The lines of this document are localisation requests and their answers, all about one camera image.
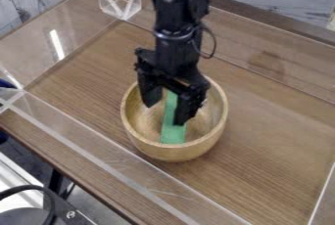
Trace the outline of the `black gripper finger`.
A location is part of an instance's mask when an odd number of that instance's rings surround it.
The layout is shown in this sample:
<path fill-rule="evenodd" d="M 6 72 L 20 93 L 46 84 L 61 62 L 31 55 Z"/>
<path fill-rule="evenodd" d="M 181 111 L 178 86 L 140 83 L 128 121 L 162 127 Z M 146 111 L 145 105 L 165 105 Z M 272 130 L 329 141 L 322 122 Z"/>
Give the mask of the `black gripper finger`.
<path fill-rule="evenodd" d="M 177 108 L 174 110 L 174 124 L 184 125 L 203 107 L 205 100 L 205 90 L 200 87 L 189 87 L 188 90 L 178 95 Z"/>
<path fill-rule="evenodd" d="M 162 99 L 162 86 L 156 75 L 138 72 L 140 95 L 148 108 L 152 108 Z"/>

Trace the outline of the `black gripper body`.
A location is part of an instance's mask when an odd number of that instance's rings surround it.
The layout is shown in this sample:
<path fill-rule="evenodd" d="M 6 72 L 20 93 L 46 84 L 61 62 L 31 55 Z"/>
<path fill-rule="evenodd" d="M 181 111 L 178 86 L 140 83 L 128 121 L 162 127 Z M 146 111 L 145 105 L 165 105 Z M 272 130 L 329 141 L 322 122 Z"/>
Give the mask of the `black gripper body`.
<path fill-rule="evenodd" d="M 154 49 L 136 50 L 137 72 L 156 75 L 162 89 L 172 90 L 177 95 L 189 87 L 200 87 L 207 95 L 209 81 L 197 68 L 203 33 L 168 35 L 156 32 L 154 36 Z"/>

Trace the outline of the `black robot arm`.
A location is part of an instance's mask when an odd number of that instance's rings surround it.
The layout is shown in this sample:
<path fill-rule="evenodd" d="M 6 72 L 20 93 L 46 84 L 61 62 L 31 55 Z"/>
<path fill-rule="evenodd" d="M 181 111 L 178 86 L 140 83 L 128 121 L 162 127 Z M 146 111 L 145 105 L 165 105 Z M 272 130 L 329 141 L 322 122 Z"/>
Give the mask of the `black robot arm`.
<path fill-rule="evenodd" d="M 173 123 L 183 125 L 196 116 L 211 87 L 197 68 L 201 19 L 209 13 L 209 0 L 152 0 L 152 3 L 156 46 L 152 50 L 136 50 L 140 95 L 144 104 L 153 107 L 165 89 L 176 93 Z"/>

